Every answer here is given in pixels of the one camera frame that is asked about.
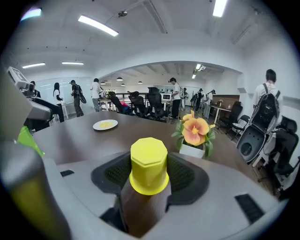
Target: white flower pot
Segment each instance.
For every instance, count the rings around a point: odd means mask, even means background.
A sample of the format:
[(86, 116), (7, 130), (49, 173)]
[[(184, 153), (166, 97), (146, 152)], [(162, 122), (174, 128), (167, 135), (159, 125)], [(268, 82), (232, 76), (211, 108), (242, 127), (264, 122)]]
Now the white flower pot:
[(182, 144), (179, 153), (189, 155), (195, 158), (203, 158), (205, 151)]

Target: yellow food on plate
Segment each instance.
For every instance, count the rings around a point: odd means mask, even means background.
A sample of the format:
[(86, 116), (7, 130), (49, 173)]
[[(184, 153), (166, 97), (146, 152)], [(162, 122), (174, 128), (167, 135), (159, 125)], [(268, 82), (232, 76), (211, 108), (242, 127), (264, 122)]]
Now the yellow food on plate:
[(111, 128), (113, 126), (112, 122), (101, 122), (99, 128)]

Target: white plate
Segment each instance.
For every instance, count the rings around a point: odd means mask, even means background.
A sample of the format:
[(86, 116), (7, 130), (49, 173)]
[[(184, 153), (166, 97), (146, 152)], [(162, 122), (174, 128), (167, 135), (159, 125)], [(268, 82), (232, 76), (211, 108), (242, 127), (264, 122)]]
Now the white plate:
[[(100, 127), (99, 125), (101, 123), (112, 123), (112, 125), (109, 126), (109, 127)], [(95, 129), (95, 130), (108, 130), (108, 129), (111, 129), (111, 128), (117, 126), (117, 125), (118, 125), (118, 121), (113, 120), (113, 119), (108, 119), (108, 120), (102, 120), (102, 121), (96, 122), (93, 125), (93, 129)]]

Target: flower center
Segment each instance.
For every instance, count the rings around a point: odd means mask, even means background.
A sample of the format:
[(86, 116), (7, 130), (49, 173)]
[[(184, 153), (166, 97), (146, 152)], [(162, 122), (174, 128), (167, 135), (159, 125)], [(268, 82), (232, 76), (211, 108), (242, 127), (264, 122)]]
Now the flower center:
[(197, 128), (195, 128), (195, 126), (193, 127), (192, 133), (193, 134), (197, 134), (199, 132), (199, 130)]

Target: black office chair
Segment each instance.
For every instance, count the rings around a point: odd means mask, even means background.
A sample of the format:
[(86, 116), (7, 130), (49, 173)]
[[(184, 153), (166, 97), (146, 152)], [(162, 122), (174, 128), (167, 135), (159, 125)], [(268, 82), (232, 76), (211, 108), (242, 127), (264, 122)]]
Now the black office chair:
[(228, 132), (230, 131), (232, 124), (238, 122), (238, 117), (243, 110), (243, 107), (240, 104), (241, 104), (241, 102), (238, 102), (238, 101), (235, 102), (232, 106), (232, 109), (231, 109), (231, 112), (230, 112), (228, 118), (222, 117), (219, 119), (224, 124), (224, 126), (219, 125), (219, 127), (227, 128), (226, 134), (228, 134)]
[[(266, 171), (271, 175), (270, 180), (273, 186), (273, 193), (275, 193), (275, 185), (279, 185), (279, 187), (281, 187), (281, 184), (278, 184), (278, 179), (275, 174), (277, 173), (279, 175), (288, 177), (300, 162), (300, 158), (298, 158), (298, 162), (294, 167), (292, 167), (289, 163), (299, 141), (298, 136), (295, 134), (295, 132), (297, 131), (297, 124), (294, 120), (286, 118), (284, 116), (282, 123), (283, 124), (279, 125), (279, 127), (282, 127), (282, 129), (276, 132), (275, 147), (269, 154), (269, 161), (265, 166)], [(275, 163), (274, 157), (278, 153), (279, 157), (277, 162)], [(267, 176), (261, 178), (258, 180), (258, 182), (261, 182), (264, 179), (269, 179), (269, 177)]]
[(150, 104), (150, 116), (154, 118), (156, 121), (166, 122), (167, 111), (164, 111), (163, 104), (161, 103), (161, 95), (156, 87), (149, 87), (149, 93), (147, 93), (147, 99)]
[[(241, 125), (239, 125), (239, 121), (240, 121), (240, 120), (243, 120), (243, 121), (246, 122), (245, 126), (242, 127)], [(250, 120), (250, 117), (249, 117), (249, 116), (243, 115), (243, 116), (241, 116), (241, 117), (238, 119), (238, 122), (237, 122), (237, 123), (234, 122), (234, 123), (231, 124), (231, 129), (232, 129), (232, 128), (236, 129), (236, 135), (235, 135), (231, 140), (233, 140), (234, 138), (236, 138), (237, 135), (238, 135), (241, 131), (245, 131), (245, 128), (246, 128), (247, 124), (249, 123), (249, 120)]]
[(115, 92), (109, 92), (108, 95), (109, 99), (111, 99), (112, 103), (116, 106), (119, 113), (127, 115), (130, 114), (130, 108), (125, 109), (125, 107), (123, 107)]
[(128, 97), (134, 106), (134, 112), (136, 116), (146, 118), (146, 115), (148, 114), (148, 108), (145, 106), (144, 98), (138, 94), (130, 94)]

